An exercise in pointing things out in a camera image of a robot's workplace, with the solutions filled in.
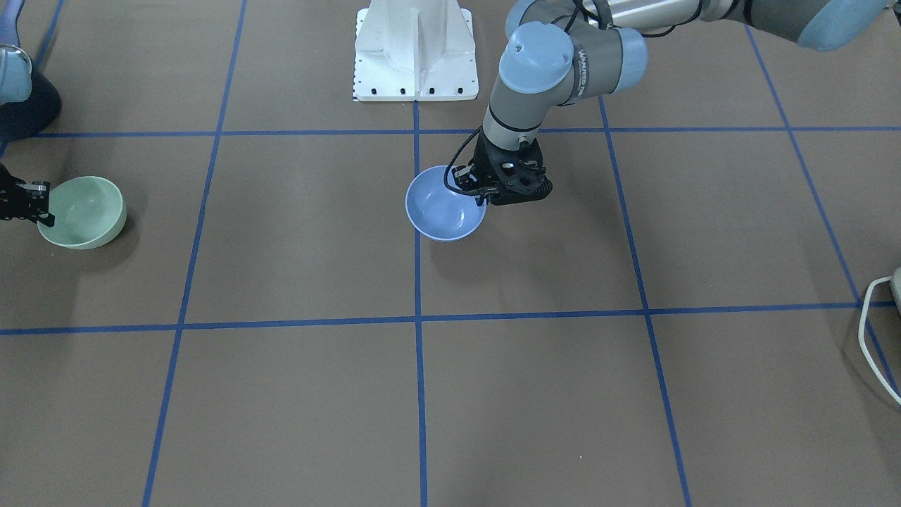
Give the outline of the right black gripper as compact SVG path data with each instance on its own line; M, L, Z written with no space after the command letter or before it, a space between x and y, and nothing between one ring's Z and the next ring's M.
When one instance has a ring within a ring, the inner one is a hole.
M49 212L51 183L29 183L27 192L23 189L25 184L1 164L1 220L29 220L37 225L54 227L56 218Z

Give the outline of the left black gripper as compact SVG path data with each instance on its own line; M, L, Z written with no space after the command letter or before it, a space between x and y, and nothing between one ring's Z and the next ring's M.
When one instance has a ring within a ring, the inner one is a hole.
M475 199L476 205L505 206L547 198L553 183L537 139L505 150L480 132L470 165L453 166L453 191Z

